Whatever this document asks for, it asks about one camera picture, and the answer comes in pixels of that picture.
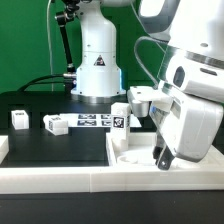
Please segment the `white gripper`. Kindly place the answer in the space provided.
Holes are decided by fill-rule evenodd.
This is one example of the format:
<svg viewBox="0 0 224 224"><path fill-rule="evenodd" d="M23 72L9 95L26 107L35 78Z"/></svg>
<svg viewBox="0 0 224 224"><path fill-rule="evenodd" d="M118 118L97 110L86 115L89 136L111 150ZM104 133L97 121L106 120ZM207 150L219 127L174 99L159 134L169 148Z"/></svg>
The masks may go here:
<svg viewBox="0 0 224 224"><path fill-rule="evenodd" d="M162 80L171 102L163 109L161 100L153 101L149 114L162 136L153 158L168 170L174 157L199 162L207 154L224 114L224 71L175 55Z"/></svg>

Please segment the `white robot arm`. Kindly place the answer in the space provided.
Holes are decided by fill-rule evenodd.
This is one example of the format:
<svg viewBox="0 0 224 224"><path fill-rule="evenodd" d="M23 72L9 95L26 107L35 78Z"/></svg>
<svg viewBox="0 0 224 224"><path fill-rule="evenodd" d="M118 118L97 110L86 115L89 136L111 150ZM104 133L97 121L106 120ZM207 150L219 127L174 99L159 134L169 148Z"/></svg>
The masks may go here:
<svg viewBox="0 0 224 224"><path fill-rule="evenodd" d="M224 0L141 0L138 20L139 41L166 47L153 85L127 92L132 112L157 127L159 168L199 162L224 115Z"/></svg>

